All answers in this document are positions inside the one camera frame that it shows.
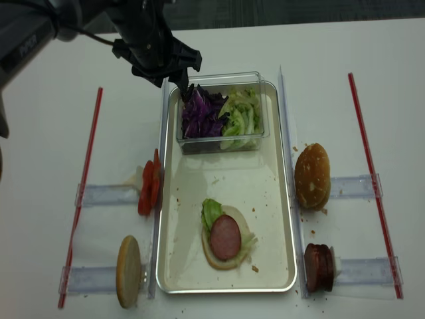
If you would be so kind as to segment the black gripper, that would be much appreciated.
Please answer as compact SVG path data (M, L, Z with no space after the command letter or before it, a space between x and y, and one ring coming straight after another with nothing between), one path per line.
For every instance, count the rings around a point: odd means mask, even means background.
M163 1L114 1L111 22L122 38L114 41L112 52L132 65L133 75L157 87L168 78L186 93L187 71L199 71L202 56L173 36L163 6Z

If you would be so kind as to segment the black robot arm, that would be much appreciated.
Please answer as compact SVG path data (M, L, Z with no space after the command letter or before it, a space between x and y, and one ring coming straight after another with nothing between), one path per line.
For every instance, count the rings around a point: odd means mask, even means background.
M107 41L85 29L107 14L120 39ZM168 79L182 95L192 91L187 71L200 70L202 56L175 38L163 16L162 1L2 1L1 86L5 87L51 40L86 35L110 45L131 64L133 75L156 87Z

